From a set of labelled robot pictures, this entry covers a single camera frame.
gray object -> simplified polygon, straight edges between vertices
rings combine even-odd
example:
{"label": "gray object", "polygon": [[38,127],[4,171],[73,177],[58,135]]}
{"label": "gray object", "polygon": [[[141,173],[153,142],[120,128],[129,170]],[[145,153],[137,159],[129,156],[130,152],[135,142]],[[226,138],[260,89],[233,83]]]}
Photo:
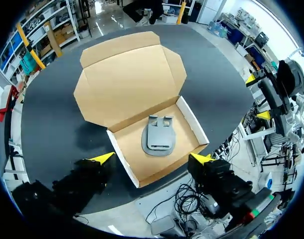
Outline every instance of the gray object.
{"label": "gray object", "polygon": [[158,118],[149,116],[142,132],[142,149],[152,156],[167,156],[175,147],[176,136],[172,127],[172,116]]}
{"label": "gray object", "polygon": [[185,237],[182,229],[175,223],[171,216],[166,216],[151,223],[151,233],[154,236],[179,236]]}
{"label": "gray object", "polygon": [[216,214],[219,210],[219,205],[218,203],[215,201],[215,199],[207,194],[205,195],[205,197],[202,197],[202,201],[205,205],[205,207],[212,213],[212,214]]}
{"label": "gray object", "polygon": [[[66,52],[29,85],[22,109],[21,145],[31,182],[39,180],[51,189],[53,181],[69,174],[74,162],[114,151],[106,128],[86,122],[73,96],[82,72],[80,56],[84,49],[98,43],[143,31],[153,31],[163,46],[182,58],[187,78],[179,95],[184,97],[210,140],[201,154],[215,151],[237,128],[252,106],[252,95],[234,66],[198,32],[187,25],[151,25],[112,32]],[[107,187],[93,196],[82,214],[132,202],[159,190],[185,170],[183,165],[155,183],[137,189],[116,159]]]}

box lid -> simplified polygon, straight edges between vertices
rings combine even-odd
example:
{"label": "box lid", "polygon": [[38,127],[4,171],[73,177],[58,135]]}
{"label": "box lid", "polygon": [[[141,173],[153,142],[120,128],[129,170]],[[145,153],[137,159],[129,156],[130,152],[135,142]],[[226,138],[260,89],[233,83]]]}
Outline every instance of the box lid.
{"label": "box lid", "polygon": [[86,121],[108,128],[177,96],[187,76],[180,56],[151,31],[85,49],[80,63],[79,109]]}

red object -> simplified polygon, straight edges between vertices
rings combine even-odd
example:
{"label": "red object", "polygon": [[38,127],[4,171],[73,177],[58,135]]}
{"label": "red object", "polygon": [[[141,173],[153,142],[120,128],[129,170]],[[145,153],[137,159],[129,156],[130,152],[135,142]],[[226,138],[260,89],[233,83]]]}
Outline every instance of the red object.
{"label": "red object", "polygon": [[0,122],[3,121],[4,119],[4,115],[6,114],[6,112],[8,111],[9,108],[9,103],[11,102],[11,96],[13,95],[16,99],[18,98],[18,90],[16,89],[15,86],[11,86],[9,94],[8,94],[8,98],[7,98],[7,103],[5,105],[4,108],[0,109]]}

gray plastic part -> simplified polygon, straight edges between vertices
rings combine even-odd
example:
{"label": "gray plastic part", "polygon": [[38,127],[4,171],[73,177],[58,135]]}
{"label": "gray plastic part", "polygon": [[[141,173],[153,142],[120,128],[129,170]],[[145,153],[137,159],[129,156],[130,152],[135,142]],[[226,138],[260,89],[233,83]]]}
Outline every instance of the gray plastic part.
{"label": "gray plastic part", "polygon": [[172,118],[149,116],[147,124],[147,147],[152,150],[169,150],[173,147]]}
{"label": "gray plastic part", "polygon": [[182,229],[174,222],[171,216],[166,216],[157,221],[151,223],[151,233],[154,236],[164,235],[164,236],[179,236],[184,237],[185,234]]}
{"label": "gray plastic part", "polygon": [[142,133],[142,148],[152,156],[167,156],[175,147],[176,135],[172,127],[172,118],[149,116],[147,126]]}

black table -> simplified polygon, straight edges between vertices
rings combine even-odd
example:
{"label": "black table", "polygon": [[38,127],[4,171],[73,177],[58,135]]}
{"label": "black table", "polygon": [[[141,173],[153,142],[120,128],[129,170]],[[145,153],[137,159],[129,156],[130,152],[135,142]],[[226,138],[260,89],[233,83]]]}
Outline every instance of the black table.
{"label": "black table", "polygon": [[[204,37],[187,26],[154,25],[114,32],[73,49],[55,60],[30,84],[22,110],[21,141],[31,182],[51,188],[75,161],[113,151],[106,128],[84,121],[73,91],[82,71],[82,51],[100,42],[142,31],[154,31],[163,46],[180,54],[187,79],[180,95],[196,115],[210,143],[206,155],[236,129],[253,103],[250,91],[231,63]],[[184,165],[157,182],[136,189],[116,159],[114,174],[101,195],[83,213],[107,210],[151,193],[183,173]]]}

